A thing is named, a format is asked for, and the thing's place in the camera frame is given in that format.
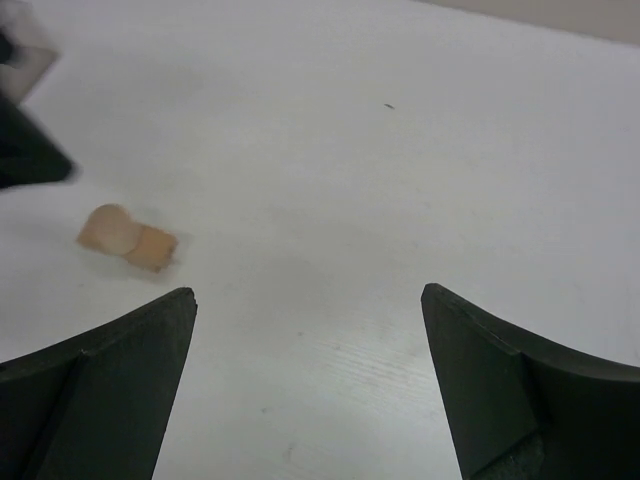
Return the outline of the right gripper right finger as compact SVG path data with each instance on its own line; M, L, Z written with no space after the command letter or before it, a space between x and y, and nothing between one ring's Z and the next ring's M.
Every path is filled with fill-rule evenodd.
M636 479L639 370L425 286L429 350L465 479Z

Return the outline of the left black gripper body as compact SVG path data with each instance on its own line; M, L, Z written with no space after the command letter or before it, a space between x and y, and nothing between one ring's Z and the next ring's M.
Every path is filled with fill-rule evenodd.
M1 189L70 180L75 163L1 93Z

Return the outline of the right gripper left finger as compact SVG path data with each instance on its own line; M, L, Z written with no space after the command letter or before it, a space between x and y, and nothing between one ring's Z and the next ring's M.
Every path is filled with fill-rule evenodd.
M181 287L2 363L2 478L152 478L196 315Z

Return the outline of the clear plastic box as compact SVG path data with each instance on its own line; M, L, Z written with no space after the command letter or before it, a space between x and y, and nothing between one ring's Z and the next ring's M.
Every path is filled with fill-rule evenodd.
M1 91L21 103L60 57L48 29L26 1L1 2Z

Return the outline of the long rectangular wood block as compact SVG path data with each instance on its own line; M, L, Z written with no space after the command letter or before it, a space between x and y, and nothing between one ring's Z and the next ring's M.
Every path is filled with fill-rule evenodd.
M89 250L118 257L137 268L158 273L170 265L179 241L176 236L164 230L145 224L139 225L141 226L141 235L137 246L133 251L122 256L102 251L92 238L88 223L79 233L77 242Z

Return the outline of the wood cylinder block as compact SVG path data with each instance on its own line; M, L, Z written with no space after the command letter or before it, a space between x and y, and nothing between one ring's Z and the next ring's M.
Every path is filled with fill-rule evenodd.
M99 248L111 255L125 255L139 242L141 226L118 204L96 208L88 220L89 231Z

